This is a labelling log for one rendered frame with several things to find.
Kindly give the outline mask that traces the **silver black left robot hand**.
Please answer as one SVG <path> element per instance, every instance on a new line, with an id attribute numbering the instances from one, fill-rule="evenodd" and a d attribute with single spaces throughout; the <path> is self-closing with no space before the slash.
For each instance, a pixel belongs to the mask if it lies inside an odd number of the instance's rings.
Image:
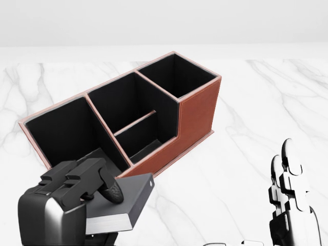
<path id="1" fill-rule="evenodd" d="M 18 201 L 18 222 L 24 246 L 80 246 L 86 240 L 86 201 L 99 193 L 108 201 L 124 200 L 121 188 L 103 158 L 82 163 L 63 161 L 41 176 Z"/>

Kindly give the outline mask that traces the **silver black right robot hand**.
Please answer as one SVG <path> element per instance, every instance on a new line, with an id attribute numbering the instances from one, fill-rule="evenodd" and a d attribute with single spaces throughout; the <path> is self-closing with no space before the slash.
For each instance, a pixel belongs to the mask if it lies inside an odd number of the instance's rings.
<path id="1" fill-rule="evenodd" d="M 292 139 L 284 141 L 271 162 L 270 203 L 276 207 L 270 221 L 273 246 L 322 246 L 314 209 L 309 205 L 310 186 Z"/>

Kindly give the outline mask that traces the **dark grey book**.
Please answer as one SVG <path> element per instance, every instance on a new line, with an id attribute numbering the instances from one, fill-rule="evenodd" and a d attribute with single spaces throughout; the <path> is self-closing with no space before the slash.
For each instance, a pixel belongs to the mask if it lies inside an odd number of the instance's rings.
<path id="1" fill-rule="evenodd" d="M 150 173 L 116 181 L 122 190 L 123 202 L 111 203 L 95 192 L 94 199 L 87 202 L 87 235 L 132 230 L 154 188 Z"/>

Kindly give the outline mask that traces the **red-brown desk caddy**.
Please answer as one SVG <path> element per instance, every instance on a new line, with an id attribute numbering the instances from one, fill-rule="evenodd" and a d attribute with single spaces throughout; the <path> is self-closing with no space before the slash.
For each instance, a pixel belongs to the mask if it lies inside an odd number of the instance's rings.
<path id="1" fill-rule="evenodd" d="M 157 175 L 212 134 L 221 76 L 170 52 L 19 122 L 45 166 L 103 158 Z"/>

